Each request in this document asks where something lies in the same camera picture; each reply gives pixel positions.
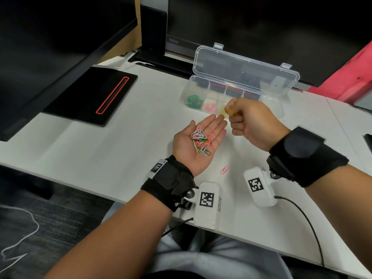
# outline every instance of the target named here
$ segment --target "person's left hand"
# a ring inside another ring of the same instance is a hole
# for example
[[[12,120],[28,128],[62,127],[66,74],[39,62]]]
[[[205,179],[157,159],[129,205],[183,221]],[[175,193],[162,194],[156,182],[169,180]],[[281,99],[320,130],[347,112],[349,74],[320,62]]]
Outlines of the person's left hand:
[[[223,115],[210,115],[195,126],[195,121],[192,120],[190,124],[181,132],[174,136],[173,152],[174,157],[185,166],[189,168],[193,176],[196,177],[207,169],[211,163],[214,153],[220,145],[222,139],[225,137],[225,127],[227,121],[224,120]],[[202,131],[208,135],[211,131],[215,134],[211,137],[211,146],[207,150],[211,152],[210,156],[199,155],[194,148],[194,143],[191,140],[191,134],[200,126]]]

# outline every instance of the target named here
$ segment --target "cardboard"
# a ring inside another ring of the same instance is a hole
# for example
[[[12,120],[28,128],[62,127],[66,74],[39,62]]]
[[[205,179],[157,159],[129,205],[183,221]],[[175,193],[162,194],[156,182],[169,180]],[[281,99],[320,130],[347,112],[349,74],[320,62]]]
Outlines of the cardboard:
[[[137,49],[142,46],[142,35],[141,35],[141,10],[139,0],[134,0],[136,6],[137,16],[137,27],[128,33],[121,41],[119,41],[110,51],[108,51],[99,61],[104,62],[105,60],[111,59],[116,56],[123,55],[129,51]]]

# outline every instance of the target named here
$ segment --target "plastic storage box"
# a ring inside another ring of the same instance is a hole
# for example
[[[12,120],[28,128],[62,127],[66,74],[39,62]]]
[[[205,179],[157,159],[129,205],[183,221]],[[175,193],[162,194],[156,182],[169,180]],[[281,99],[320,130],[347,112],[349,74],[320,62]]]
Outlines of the plastic storage box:
[[[213,48],[199,46],[195,52],[193,72],[181,95],[185,106],[209,114],[223,114],[232,98],[261,100],[277,118],[284,117],[281,98],[300,79],[291,65],[267,64]]]

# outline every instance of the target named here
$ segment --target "white cable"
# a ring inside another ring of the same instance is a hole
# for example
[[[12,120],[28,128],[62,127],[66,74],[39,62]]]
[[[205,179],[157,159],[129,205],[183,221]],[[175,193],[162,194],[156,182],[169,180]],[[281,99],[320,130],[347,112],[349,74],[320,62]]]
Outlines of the white cable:
[[[8,265],[8,266],[5,267],[3,270],[1,270],[1,271],[0,271],[0,273],[1,273],[1,272],[3,272],[4,270],[6,270],[6,269],[8,269],[9,267],[11,267],[11,266],[13,266],[14,264],[16,264],[19,260],[21,260],[23,257],[25,257],[25,256],[28,254],[28,253],[25,253],[25,254],[21,254],[20,256],[16,256],[16,257],[12,257],[12,258],[6,258],[4,252],[5,252],[6,250],[9,250],[9,249],[11,249],[11,248],[14,248],[14,247],[17,246],[20,242],[22,242],[24,239],[26,239],[27,237],[30,237],[31,235],[35,234],[35,233],[39,230],[40,225],[39,225],[38,222],[35,220],[34,215],[33,215],[30,211],[28,211],[28,210],[26,210],[26,209],[17,208],[17,207],[15,207],[15,206],[5,206],[5,205],[0,205],[0,208],[16,209],[16,210],[18,210],[18,211],[25,211],[25,212],[27,212],[27,213],[29,213],[29,214],[31,215],[32,220],[33,220],[33,221],[36,223],[36,225],[38,226],[34,232],[31,232],[30,234],[24,236],[24,237],[23,237],[22,239],[20,239],[16,244],[14,244],[14,245],[12,245],[12,246],[10,246],[10,247],[7,247],[7,248],[5,248],[5,249],[3,249],[3,250],[1,251],[1,256],[3,257],[3,262],[8,262],[8,261],[10,261],[10,260],[14,260],[14,259],[16,259],[15,262],[13,262],[12,264]]]

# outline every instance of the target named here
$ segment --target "hand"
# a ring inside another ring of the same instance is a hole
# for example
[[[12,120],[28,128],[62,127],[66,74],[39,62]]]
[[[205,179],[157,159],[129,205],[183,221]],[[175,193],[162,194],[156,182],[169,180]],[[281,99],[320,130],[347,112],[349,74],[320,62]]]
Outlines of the hand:
[[[196,177],[204,170],[207,169],[211,163],[214,153],[220,145],[222,139],[225,137],[225,127],[227,121],[224,120],[223,115],[210,115],[203,121],[199,122],[195,126],[195,121],[191,121],[190,124],[181,132],[178,132],[174,136],[173,140],[173,155],[180,162],[189,168],[193,176]],[[210,156],[199,155],[196,153],[194,143],[191,140],[191,134],[200,126],[202,131],[208,135],[213,130],[215,134],[211,137],[211,146],[208,150],[211,152]]]
[[[233,135],[244,135],[254,146],[266,152],[290,132],[264,103],[256,100],[232,99],[225,111],[229,114]]]

